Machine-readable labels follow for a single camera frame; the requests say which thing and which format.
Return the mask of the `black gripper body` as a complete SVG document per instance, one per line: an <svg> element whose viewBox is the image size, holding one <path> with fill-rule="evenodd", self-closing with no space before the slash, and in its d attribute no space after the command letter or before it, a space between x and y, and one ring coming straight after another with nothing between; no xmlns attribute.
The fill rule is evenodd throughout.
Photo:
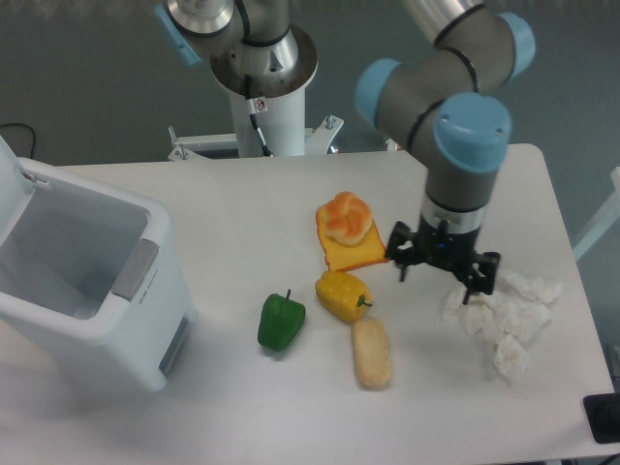
<svg viewBox="0 0 620 465"><path fill-rule="evenodd" d="M421 217L413 240L413 264L429 264L451 272L458 281L468 281L479 234L479 229L466 233L437 229Z"/></svg>

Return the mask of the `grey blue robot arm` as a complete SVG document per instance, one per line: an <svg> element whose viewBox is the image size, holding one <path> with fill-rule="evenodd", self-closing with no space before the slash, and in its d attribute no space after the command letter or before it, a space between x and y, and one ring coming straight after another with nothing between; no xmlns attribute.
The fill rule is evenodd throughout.
<svg viewBox="0 0 620 465"><path fill-rule="evenodd" d="M517 15L491 13L482 1L410 1L408 12L434 54L410 68L392 59L361 74L355 105L363 118L427 170L419 226L397 223L386 256L401 271L429 264L452 273L468 295L491 295L501 257L476 241L512 131L506 108L490 96L522 73L536 42ZM300 109L280 110L293 124L268 131L264 113L303 89L318 68L316 47L290 19L285 1L163 1L157 17L190 63L206 61L237 112L238 152L299 155Z"/></svg>

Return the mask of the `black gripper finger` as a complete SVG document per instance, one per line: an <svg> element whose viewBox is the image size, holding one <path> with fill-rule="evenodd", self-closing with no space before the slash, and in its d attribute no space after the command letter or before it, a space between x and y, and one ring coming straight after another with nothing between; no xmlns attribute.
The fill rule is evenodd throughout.
<svg viewBox="0 0 620 465"><path fill-rule="evenodd" d="M466 292L462 304L467 305L472 295L492 295L501 261L498 252L475 253L465 282Z"/></svg>
<svg viewBox="0 0 620 465"><path fill-rule="evenodd" d="M397 221L389 236L386 259L399 270L399 281L404 282L410 266L421 264L418 233L401 221Z"/></svg>

